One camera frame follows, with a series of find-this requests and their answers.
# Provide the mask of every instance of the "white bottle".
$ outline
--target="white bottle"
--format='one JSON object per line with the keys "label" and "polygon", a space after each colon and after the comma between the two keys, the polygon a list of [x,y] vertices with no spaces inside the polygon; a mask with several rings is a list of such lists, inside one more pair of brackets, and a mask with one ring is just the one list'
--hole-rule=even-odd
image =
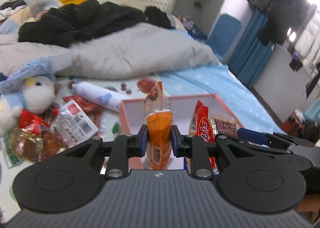
{"label": "white bottle", "polygon": [[130,99],[128,96],[121,95],[117,92],[88,82],[80,82],[78,84],[73,83],[71,87],[75,93],[81,96],[84,100],[116,112],[119,112],[120,110],[121,100]]}

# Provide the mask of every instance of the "plush toy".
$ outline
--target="plush toy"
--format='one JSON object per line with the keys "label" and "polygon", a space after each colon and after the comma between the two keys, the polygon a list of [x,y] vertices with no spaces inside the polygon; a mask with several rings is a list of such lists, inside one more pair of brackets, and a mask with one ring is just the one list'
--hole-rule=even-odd
{"label": "plush toy", "polygon": [[52,104],[54,96],[54,82],[46,76],[29,77],[20,92],[1,96],[0,136],[17,126],[23,109],[42,114]]}

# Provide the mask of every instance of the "metal screw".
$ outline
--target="metal screw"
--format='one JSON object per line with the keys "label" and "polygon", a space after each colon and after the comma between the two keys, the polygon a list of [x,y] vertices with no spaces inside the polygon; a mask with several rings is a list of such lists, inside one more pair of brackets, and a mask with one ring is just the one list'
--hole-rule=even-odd
{"label": "metal screw", "polygon": [[119,169],[111,169],[108,171],[108,176],[111,176],[111,177],[120,177],[123,175],[123,172],[122,170],[119,170]]}
{"label": "metal screw", "polygon": [[199,169],[196,171],[198,177],[208,177],[211,176],[211,171],[206,169]]}
{"label": "metal screw", "polygon": [[225,136],[225,135],[219,135],[218,136],[218,139],[219,140],[226,140],[228,137],[227,136]]}

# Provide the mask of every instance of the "bed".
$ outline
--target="bed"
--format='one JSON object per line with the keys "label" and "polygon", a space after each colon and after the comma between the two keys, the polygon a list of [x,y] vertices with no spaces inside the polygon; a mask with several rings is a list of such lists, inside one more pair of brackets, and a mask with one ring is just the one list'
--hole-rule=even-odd
{"label": "bed", "polygon": [[[153,5],[166,12],[172,12],[176,0],[109,0],[117,4],[125,4],[139,9],[143,9],[146,6]],[[14,43],[14,36],[6,36],[7,44]],[[51,47],[51,50],[58,50],[57,47]],[[199,53],[206,53],[208,50],[200,49]],[[229,106],[240,122],[248,129],[252,129],[260,132],[282,132],[281,129],[274,123],[272,118],[268,115],[263,106],[258,102],[254,95],[243,86],[237,78],[231,74],[226,65],[221,65],[218,60],[204,58],[199,66],[194,67],[193,63],[184,65],[180,70],[172,70],[171,68],[163,68],[165,71],[158,74],[146,75],[142,77],[152,78],[155,81],[162,80],[165,87],[166,95],[190,95],[190,94],[202,94],[202,93],[216,93],[223,101]],[[62,74],[64,77],[58,78],[62,89],[57,95],[56,102],[61,103],[63,96],[70,95],[66,86],[69,82],[68,74]],[[130,96],[134,98],[145,97],[145,94],[139,92],[136,83],[142,78],[132,74],[131,78],[126,80],[105,80],[105,79],[93,79],[93,78],[76,78],[75,81],[86,80],[91,83],[103,86],[116,88],[119,92],[121,84],[124,82],[128,88],[132,90]],[[111,111],[104,112],[105,122],[103,123],[103,139],[104,141],[110,141],[114,139],[114,135],[111,129],[116,121],[118,121],[118,115]],[[14,177],[22,169],[29,166],[31,163],[23,161],[13,169],[8,170],[4,163],[3,154],[0,153],[1,173],[0,173],[0,207],[3,211],[4,220],[8,221],[18,211],[19,206],[14,201],[14,197],[11,191],[11,185]]]}

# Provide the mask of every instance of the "pink box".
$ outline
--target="pink box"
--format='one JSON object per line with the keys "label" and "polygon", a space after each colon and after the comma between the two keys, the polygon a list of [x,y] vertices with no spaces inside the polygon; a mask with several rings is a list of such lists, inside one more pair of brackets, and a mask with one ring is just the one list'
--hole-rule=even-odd
{"label": "pink box", "polygon": [[[189,133],[190,121],[198,100],[209,108],[230,115],[236,120],[237,125],[240,128],[244,127],[217,94],[170,96],[168,99],[172,103],[173,123],[178,126],[180,133],[183,135]],[[140,127],[145,124],[143,117],[143,102],[143,98],[122,101],[119,118],[123,133],[137,134]],[[131,169],[143,169],[140,158],[130,159],[129,167]],[[174,158],[172,164],[169,164],[168,169],[183,169],[183,160],[181,161]]]}

